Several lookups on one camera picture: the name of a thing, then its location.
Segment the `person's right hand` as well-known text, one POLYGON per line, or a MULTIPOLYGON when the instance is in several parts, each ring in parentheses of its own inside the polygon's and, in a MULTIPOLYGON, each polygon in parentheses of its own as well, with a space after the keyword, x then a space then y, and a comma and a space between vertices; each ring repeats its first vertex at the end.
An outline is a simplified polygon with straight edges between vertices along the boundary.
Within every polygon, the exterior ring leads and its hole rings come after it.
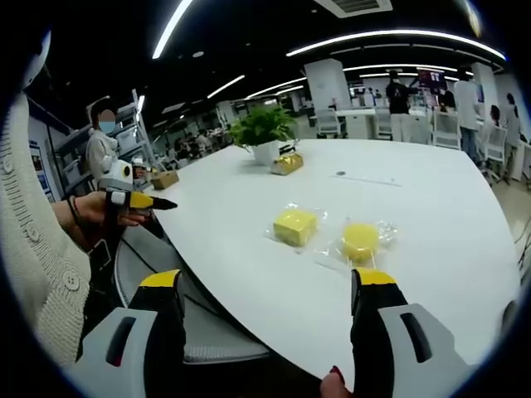
POLYGON ((351 398, 352 393, 346 388, 343 374, 333 366, 329 374, 320 383, 321 398, 351 398))

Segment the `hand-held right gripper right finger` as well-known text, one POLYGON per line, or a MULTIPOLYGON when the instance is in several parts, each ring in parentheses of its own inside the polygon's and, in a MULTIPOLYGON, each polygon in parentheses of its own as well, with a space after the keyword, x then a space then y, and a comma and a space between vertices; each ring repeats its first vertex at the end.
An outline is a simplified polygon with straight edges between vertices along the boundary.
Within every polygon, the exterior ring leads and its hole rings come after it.
POLYGON ((352 270, 350 340, 357 397, 447 397, 472 372, 452 332, 377 269, 352 270))

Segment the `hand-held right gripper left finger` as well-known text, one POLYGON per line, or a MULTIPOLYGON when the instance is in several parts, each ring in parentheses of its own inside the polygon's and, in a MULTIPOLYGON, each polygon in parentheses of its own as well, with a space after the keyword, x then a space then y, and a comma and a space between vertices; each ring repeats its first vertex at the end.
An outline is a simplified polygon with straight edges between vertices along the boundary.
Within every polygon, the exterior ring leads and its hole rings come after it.
POLYGON ((82 342, 76 386, 85 397, 170 397, 178 392, 186 332, 178 269, 152 274, 82 342))

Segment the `person's left hand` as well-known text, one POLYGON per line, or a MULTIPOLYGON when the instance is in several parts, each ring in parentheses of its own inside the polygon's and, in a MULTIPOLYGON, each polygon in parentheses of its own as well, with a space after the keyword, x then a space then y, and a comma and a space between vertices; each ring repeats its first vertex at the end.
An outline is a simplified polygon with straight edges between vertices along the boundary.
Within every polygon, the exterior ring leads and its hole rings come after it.
MULTIPOLYGON (((110 228, 105 226, 106 206, 104 192, 91 192, 67 200, 67 210, 74 220, 70 235, 85 251, 92 250, 99 240, 110 234, 110 228)), ((136 227, 151 216, 151 211, 118 210, 114 223, 119 227, 136 227)))

